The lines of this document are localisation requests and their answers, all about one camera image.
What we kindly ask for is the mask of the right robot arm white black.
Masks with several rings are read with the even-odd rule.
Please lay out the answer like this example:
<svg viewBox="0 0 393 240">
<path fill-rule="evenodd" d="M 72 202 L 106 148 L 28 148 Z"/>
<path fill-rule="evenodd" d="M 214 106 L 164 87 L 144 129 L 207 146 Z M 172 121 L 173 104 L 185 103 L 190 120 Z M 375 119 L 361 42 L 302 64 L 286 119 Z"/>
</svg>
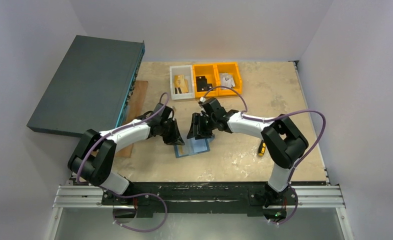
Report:
<svg viewBox="0 0 393 240">
<path fill-rule="evenodd" d="M 235 109 L 226 110 L 214 97 L 199 102 L 199 106 L 201 111 L 193 113 L 187 138 L 209 139 L 214 130 L 259 138 L 274 162 L 267 189 L 281 193 L 289 187 L 293 168 L 309 147 L 308 140 L 289 115 L 246 116 Z"/>
</svg>

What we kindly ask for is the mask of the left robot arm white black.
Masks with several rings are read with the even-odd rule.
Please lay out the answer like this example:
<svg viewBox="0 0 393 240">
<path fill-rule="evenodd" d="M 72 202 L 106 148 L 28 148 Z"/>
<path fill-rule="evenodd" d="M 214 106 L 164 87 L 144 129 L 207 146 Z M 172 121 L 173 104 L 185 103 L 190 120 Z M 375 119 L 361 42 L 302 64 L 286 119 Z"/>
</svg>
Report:
<svg viewBox="0 0 393 240">
<path fill-rule="evenodd" d="M 136 142 L 160 136 L 166 145 L 185 144 L 179 132 L 174 110 L 157 103 L 154 110 L 138 116 L 127 125 L 97 132 L 83 133 L 67 167 L 87 183 L 123 195 L 131 182 L 112 170 L 117 152 Z"/>
</svg>

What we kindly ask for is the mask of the teal card holder wallet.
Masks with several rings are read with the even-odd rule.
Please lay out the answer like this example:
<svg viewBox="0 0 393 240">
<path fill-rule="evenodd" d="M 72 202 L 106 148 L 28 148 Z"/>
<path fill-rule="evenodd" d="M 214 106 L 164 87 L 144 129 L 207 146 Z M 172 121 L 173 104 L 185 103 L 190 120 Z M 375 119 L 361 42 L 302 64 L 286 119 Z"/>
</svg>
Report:
<svg viewBox="0 0 393 240">
<path fill-rule="evenodd" d="M 174 145 L 174 153 L 176 158 L 184 158 L 197 154 L 207 153 L 210 151 L 210 143 L 215 139 L 215 135 L 204 139 L 185 139 L 184 143 L 188 149 L 188 155 L 178 156 L 178 145 Z"/>
</svg>

